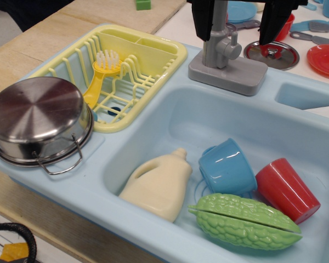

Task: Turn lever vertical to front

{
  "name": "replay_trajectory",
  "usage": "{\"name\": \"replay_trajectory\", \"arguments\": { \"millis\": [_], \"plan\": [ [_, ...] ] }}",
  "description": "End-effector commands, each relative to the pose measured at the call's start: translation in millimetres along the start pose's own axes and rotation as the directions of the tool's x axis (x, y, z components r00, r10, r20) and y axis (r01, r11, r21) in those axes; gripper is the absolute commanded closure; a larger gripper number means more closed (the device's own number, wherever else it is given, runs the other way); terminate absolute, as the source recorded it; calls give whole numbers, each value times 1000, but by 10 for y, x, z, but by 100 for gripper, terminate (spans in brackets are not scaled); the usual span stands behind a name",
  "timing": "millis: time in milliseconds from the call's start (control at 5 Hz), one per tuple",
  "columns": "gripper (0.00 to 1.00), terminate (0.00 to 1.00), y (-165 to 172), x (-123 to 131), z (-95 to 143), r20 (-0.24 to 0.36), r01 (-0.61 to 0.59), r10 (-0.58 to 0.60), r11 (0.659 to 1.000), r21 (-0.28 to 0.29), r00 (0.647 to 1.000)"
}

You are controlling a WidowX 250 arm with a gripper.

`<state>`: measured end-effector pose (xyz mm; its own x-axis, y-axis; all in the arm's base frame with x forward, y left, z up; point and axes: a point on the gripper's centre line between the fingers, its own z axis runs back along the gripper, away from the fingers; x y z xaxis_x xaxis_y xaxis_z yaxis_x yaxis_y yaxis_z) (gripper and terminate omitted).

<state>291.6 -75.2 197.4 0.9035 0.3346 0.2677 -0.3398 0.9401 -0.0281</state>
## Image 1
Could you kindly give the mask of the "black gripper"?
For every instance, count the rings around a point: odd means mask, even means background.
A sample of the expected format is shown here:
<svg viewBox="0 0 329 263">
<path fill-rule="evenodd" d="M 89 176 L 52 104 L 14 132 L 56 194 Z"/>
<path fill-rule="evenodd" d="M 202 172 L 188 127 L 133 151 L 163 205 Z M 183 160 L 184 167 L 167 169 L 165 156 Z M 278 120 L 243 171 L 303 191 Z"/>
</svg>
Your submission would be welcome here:
<svg viewBox="0 0 329 263">
<path fill-rule="evenodd" d="M 308 0 L 233 0 L 234 2 L 264 3 L 262 20 L 260 23 L 259 44 L 266 45 L 273 42 L 290 17 L 291 8 L 306 6 Z M 203 41 L 211 37 L 214 2 L 215 0 L 189 0 L 196 35 Z"/>
</svg>

